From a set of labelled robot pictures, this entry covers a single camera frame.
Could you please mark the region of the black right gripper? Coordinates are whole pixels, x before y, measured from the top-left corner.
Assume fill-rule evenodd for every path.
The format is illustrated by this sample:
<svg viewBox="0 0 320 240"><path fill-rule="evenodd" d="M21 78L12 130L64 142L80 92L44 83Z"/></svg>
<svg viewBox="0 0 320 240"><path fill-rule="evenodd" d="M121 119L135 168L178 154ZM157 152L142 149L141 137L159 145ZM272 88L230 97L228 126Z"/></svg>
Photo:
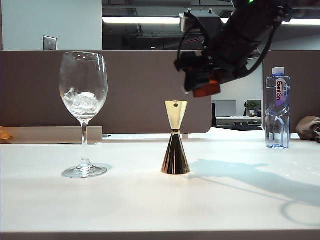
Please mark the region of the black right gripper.
<svg viewBox="0 0 320 240"><path fill-rule="evenodd" d="M216 67L208 56L196 55L195 51L180 54L174 61L178 72L185 73L184 92L194 95L212 95L211 77L219 79L226 75L226 71Z"/></svg>

